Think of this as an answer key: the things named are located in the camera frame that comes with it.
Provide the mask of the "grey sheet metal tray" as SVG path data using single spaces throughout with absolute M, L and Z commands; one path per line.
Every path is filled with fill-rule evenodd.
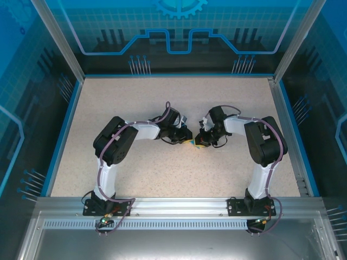
M 338 260 L 327 221 L 286 218 L 265 234 L 247 230 L 45 230 L 34 218 L 16 260 Z M 67 218 L 82 220 L 94 218 Z

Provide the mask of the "aluminium cross beam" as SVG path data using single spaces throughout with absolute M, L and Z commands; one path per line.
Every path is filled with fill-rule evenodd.
M 326 215 L 319 197 L 280 197 L 284 218 L 314 218 Z M 34 215 L 47 218 L 82 216 L 83 205 L 78 197 L 41 197 Z M 226 218 L 230 210 L 226 198 L 137 198 L 132 218 Z

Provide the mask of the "blue table edge strip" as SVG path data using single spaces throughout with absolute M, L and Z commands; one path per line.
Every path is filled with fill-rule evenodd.
M 79 81 L 77 81 L 75 84 L 75 87 L 74 87 L 74 90 L 73 90 L 73 93 L 72 93 L 72 96 L 66 111 L 66 115 L 62 123 L 60 134 L 56 142 L 54 153 L 48 167 L 46 179 L 44 181 L 43 188 L 41 190 L 41 194 L 40 194 L 41 197 L 50 197 L 52 193 L 57 172 L 60 166 L 60 161 L 62 159 L 62 155 L 66 145 L 68 134 L 72 125 L 73 117 L 74 117 L 78 100 L 81 94 L 82 86 L 83 86 L 83 83 Z
M 300 166 L 299 168 L 302 174 L 304 175 L 304 180 L 306 183 L 308 194 L 310 197 L 320 197 L 319 190 L 317 188 L 317 184 L 314 178 L 314 174 L 312 172 L 311 165 L 307 157 L 307 153 L 305 151 L 305 147 L 299 132 L 298 123 L 295 120 L 293 108 L 288 98 L 288 94 L 282 80 L 280 80 L 279 82 L 279 88 L 280 88 L 281 94 L 283 95 L 286 111 L 290 118 L 290 124 L 294 134 L 294 146 L 297 149 L 296 155 L 299 157 L 297 159 L 297 162 L 299 163 L 299 166 Z

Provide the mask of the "blue printed side panel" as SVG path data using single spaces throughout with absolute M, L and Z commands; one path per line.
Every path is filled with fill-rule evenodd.
M 31 0 L 0 0 L 0 260 L 16 260 L 78 80 Z
M 312 0 L 284 1 L 293 4 L 289 46 Z M 347 260 L 347 0 L 326 0 L 281 80 L 330 221 L 333 249 L 338 260 Z

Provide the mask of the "blue printed gear panel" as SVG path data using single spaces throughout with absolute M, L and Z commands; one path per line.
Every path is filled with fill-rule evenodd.
M 313 0 L 47 0 L 87 75 L 271 74 Z

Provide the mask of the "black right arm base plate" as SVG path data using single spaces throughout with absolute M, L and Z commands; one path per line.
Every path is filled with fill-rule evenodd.
M 236 199 L 231 197 L 227 200 L 228 216 L 276 216 L 274 201 L 268 197 L 253 200 L 252 198 L 244 197 Z

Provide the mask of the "aluminium side rail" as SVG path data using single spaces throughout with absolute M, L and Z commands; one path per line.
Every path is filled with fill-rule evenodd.
M 272 77 L 268 78 L 268 83 L 277 110 L 279 122 L 281 124 L 282 134 L 288 145 L 288 156 L 291 161 L 299 194 L 301 197 L 313 197 L 314 195 L 308 181 L 306 166 L 301 156 L 301 151 L 286 106 L 284 95 L 280 86 L 275 83 L 275 80 Z

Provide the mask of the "aluminium frame post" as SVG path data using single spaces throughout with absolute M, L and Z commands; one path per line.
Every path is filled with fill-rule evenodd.
M 68 44 L 62 30 L 60 29 L 55 17 L 45 0 L 30 0 L 39 14 L 41 20 L 48 29 L 51 37 L 62 53 L 64 59 L 72 70 L 74 76 L 80 83 L 84 83 L 85 74 L 78 63 L 70 45 Z
M 275 84 L 278 84 L 284 76 L 286 70 L 293 61 L 304 39 L 306 39 L 310 29 L 312 28 L 315 20 L 317 19 L 325 3 L 326 0 L 312 0 L 310 7 L 308 8 L 299 28 L 294 34 L 294 37 L 291 40 L 290 45 L 288 46 L 274 73 L 273 82 Z

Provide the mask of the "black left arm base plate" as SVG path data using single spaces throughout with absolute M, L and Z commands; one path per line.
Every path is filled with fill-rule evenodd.
M 112 216 L 120 217 L 130 208 L 130 202 L 112 202 L 96 199 L 87 199 L 84 203 L 84 216 L 104 216 L 109 213 Z

